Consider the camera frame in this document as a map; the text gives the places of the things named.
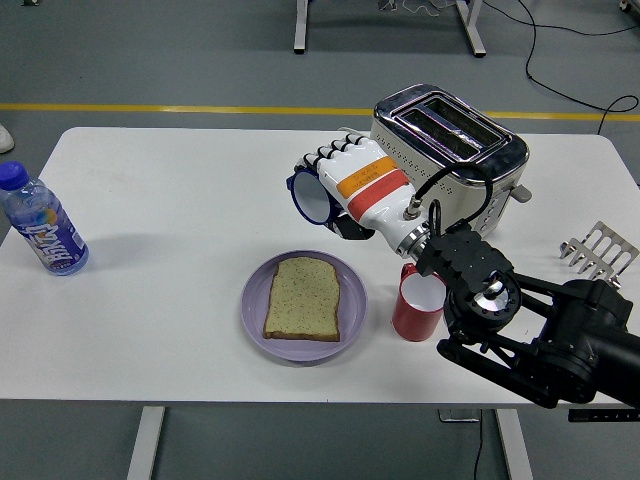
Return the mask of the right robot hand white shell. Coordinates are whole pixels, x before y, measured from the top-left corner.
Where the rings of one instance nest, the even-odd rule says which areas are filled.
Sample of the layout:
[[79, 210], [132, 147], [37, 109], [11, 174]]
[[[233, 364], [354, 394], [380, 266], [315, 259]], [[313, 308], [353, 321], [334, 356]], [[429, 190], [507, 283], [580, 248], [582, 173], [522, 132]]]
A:
[[426, 237], [426, 213], [407, 175], [382, 147], [348, 134], [305, 154], [286, 180], [293, 203], [309, 223], [346, 240], [380, 233], [407, 258]]

